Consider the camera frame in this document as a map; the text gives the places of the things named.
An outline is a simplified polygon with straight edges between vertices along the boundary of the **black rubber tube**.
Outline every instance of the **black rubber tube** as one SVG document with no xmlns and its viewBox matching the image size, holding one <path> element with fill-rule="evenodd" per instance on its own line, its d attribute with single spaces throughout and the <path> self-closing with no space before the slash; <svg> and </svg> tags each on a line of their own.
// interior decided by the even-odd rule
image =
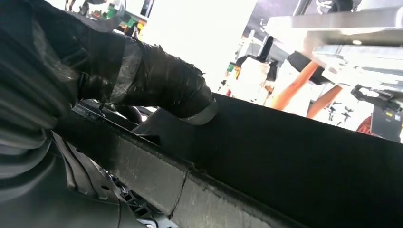
<svg viewBox="0 0 403 228">
<path fill-rule="evenodd" d="M 25 154 L 25 152 L 27 152 L 26 149 L 0 145 L 0 154 L 1 155 L 20 156 L 20 155 Z"/>
<path fill-rule="evenodd" d="M 52 170 L 55 164 L 54 156 L 45 156 L 39 165 L 19 176 L 0 181 L 0 203 L 24 195 L 33 189 Z"/>
<path fill-rule="evenodd" d="M 57 118 L 46 110 L 24 99 L 16 91 L 10 90 L 2 84 L 0 84 L 0 108 L 8 109 L 15 114 L 30 119 L 44 129 L 52 129 L 58 122 Z"/>
<path fill-rule="evenodd" d="M 0 120 L 7 120 L 8 122 L 16 125 L 17 127 L 25 128 L 30 131 L 36 132 L 41 129 L 41 127 L 32 120 L 20 117 L 19 115 L 15 115 L 15 113 L 10 112 L 10 110 L 1 108 L 0 108 Z"/>
<path fill-rule="evenodd" d="M 46 139 L 45 133 L 18 128 L 12 124 L 0 120 L 0 144 L 8 147 L 22 149 L 36 149 L 40 147 Z"/>
<path fill-rule="evenodd" d="M 181 119 L 194 117 L 215 103 L 203 72 L 195 66 L 167 54 L 160 47 L 131 38 L 125 40 L 125 49 L 137 50 L 139 54 L 125 51 L 122 70 L 115 82 L 115 87 L 121 89 L 110 95 L 111 103 L 159 106 Z M 206 115 L 209 118 L 205 118 L 203 124 L 214 115 L 211 118 Z"/>
<path fill-rule="evenodd" d="M 2 75 L 13 75 L 10 74 L 9 71 L 5 71 L 4 69 L 0 68 L 0 74 Z M 46 111 L 58 116 L 58 114 L 61 114 L 60 111 L 55 108 L 55 105 L 52 105 L 47 99 L 43 98 L 38 94 L 30 85 L 27 85 L 24 83 L 22 80 L 15 80 L 12 79 L 10 80 L 9 77 L 5 77 L 0 79 L 0 83 L 4 84 L 5 86 L 9 88 L 13 88 L 20 93 L 23 93 L 25 96 L 31 98 L 31 100 L 34 103 L 37 103 L 39 106 L 43 107 L 46 109 Z"/>
<path fill-rule="evenodd" d="M 39 101 L 46 101 L 46 107 L 48 109 L 54 109 L 57 116 L 61 116 L 63 113 L 67 113 L 68 110 L 70 110 L 71 107 L 68 105 L 69 102 L 66 100 L 66 96 L 63 95 L 52 82 L 48 81 L 47 77 L 44 77 L 45 72 L 39 73 L 39 69 L 33 67 L 26 61 L 19 61 L 19 68 L 16 68 L 12 61 L 17 61 L 20 58 L 18 54 L 3 45 L 0 45 L 0 49 L 7 51 L 8 57 L 5 59 L 5 57 L 0 56 L 0 67 L 3 68 L 3 71 L 8 71 L 10 74 L 13 74 L 13 77 L 6 77 L 2 79 L 3 81 L 17 81 L 16 86 L 25 85 L 25 88 L 21 89 L 24 89 L 24 93 L 27 96 L 41 97 L 42 99 L 39 99 Z"/>
<path fill-rule="evenodd" d="M 34 168 L 45 157 L 50 142 L 47 140 L 41 147 L 21 156 L 0 155 L 0 179 L 14 177 Z"/>
</svg>

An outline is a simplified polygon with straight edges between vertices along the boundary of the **white panel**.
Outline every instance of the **white panel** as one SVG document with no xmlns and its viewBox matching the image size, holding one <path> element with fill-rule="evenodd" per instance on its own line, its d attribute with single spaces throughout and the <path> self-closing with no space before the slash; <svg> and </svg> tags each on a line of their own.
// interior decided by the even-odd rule
<svg viewBox="0 0 403 228">
<path fill-rule="evenodd" d="M 358 10 L 403 6 L 403 0 L 362 0 Z"/>
<path fill-rule="evenodd" d="M 133 14 L 140 14 L 144 0 L 126 0 L 126 11 Z"/>
<path fill-rule="evenodd" d="M 256 0 L 157 0 L 143 30 L 143 41 L 206 73 L 217 89 Z"/>
<path fill-rule="evenodd" d="M 49 2 L 53 7 L 64 10 L 66 7 L 66 0 L 45 0 Z"/>
</svg>

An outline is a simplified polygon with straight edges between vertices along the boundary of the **silver duct tape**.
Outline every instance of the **silver duct tape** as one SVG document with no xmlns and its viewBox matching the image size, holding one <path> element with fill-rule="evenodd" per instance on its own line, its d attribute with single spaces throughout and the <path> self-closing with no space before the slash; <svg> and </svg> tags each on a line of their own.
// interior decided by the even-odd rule
<svg viewBox="0 0 403 228">
<path fill-rule="evenodd" d="M 214 100 L 211 101 L 210 105 L 203 109 L 201 112 L 197 113 L 188 118 L 182 118 L 181 120 L 192 124 L 192 125 L 203 125 L 210 122 L 218 112 L 217 102 Z"/>
<path fill-rule="evenodd" d="M 127 94 L 128 89 L 134 81 L 143 52 L 138 42 L 134 42 L 131 37 L 125 37 L 125 52 L 123 54 L 122 66 L 116 79 L 109 102 L 118 103 Z"/>
</svg>

